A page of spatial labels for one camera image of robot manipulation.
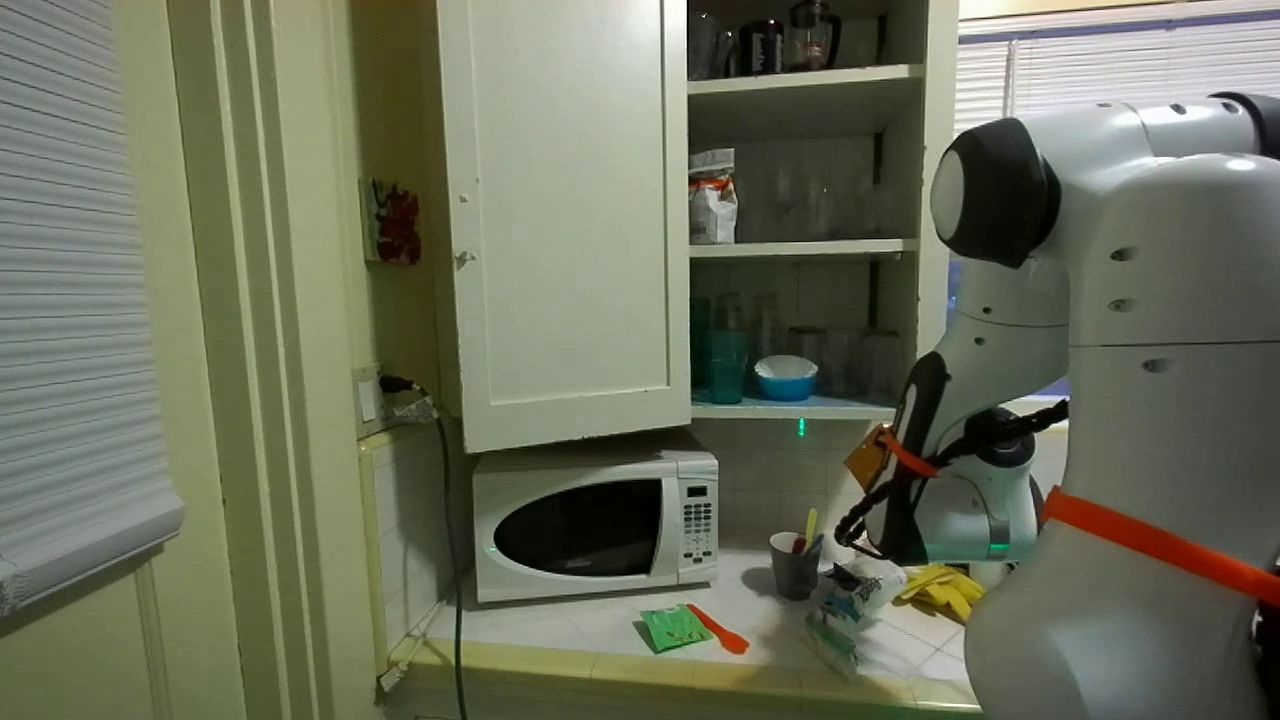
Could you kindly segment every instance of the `window blind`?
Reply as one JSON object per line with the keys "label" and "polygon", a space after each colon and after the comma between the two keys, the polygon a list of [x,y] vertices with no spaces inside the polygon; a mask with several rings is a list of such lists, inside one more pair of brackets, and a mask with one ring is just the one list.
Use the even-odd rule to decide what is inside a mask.
{"label": "window blind", "polygon": [[178,529],[106,0],[0,0],[0,617]]}
{"label": "window blind", "polygon": [[1207,93],[1280,95],[1280,14],[1004,27],[967,35],[955,69],[955,131],[1095,100],[1168,104]]}

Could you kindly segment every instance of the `microwave control panel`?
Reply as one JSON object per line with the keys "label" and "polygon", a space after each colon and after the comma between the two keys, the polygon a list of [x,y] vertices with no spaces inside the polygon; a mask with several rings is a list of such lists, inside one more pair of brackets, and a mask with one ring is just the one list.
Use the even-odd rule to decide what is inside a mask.
{"label": "microwave control panel", "polygon": [[685,487],[685,535],[680,582],[712,582],[719,553],[717,473],[680,473]]}

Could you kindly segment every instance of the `white robot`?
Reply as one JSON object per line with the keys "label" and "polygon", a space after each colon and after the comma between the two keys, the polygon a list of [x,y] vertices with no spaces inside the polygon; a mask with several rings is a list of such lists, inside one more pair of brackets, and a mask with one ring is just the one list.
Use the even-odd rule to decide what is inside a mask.
{"label": "white robot", "polygon": [[[889,502],[893,560],[1015,560],[963,638],[986,717],[1266,717],[1252,621],[1280,595],[1276,158],[1280,104],[1240,93],[996,119],[942,154],[933,215],[960,312],[896,418],[940,477],[896,469],[835,542]],[[1030,434],[1062,407],[1000,406],[1059,377],[1073,445],[1041,505]],[[1083,520],[1041,529],[1069,505]]]}

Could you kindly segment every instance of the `white cabinet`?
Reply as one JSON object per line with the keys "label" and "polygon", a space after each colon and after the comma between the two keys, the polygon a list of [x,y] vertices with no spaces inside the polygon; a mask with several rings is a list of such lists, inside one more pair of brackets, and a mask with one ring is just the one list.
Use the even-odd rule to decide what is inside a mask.
{"label": "white cabinet", "polygon": [[[706,35],[747,44],[747,26],[788,27],[788,10],[703,0],[687,6],[687,31],[706,14]],[[951,135],[955,0],[822,0],[822,14],[838,22],[831,69],[687,86],[687,154],[733,149],[738,194],[734,245],[691,245],[696,420],[880,420],[942,328],[927,176]],[[743,366],[810,356],[820,398],[773,406],[743,383],[743,402],[703,402],[723,315]]]}
{"label": "white cabinet", "polygon": [[687,424],[685,0],[434,0],[433,26],[464,449]]}

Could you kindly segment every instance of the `microwave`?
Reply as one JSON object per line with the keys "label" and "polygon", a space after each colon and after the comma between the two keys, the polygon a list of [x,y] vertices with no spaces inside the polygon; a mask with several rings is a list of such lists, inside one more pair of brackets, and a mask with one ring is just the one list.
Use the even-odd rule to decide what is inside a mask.
{"label": "microwave", "polygon": [[474,606],[706,585],[719,464],[696,445],[559,445],[473,464]]}

